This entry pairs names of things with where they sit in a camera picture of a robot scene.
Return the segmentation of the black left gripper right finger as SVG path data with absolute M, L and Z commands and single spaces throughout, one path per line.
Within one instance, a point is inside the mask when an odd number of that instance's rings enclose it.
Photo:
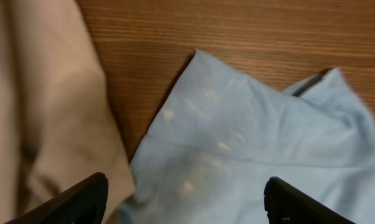
M 354 224 L 278 177 L 264 189 L 270 224 Z

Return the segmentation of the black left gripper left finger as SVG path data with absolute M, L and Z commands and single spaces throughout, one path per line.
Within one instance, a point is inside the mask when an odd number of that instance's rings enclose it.
M 6 224 L 101 224 L 107 199 L 108 179 L 97 172 Z

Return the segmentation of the light blue t-shirt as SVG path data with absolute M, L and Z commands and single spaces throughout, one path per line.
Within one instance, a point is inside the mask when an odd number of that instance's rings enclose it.
M 197 50 L 131 165 L 123 223 L 267 223 L 273 176 L 375 223 L 375 119 L 337 68 L 277 91 Z

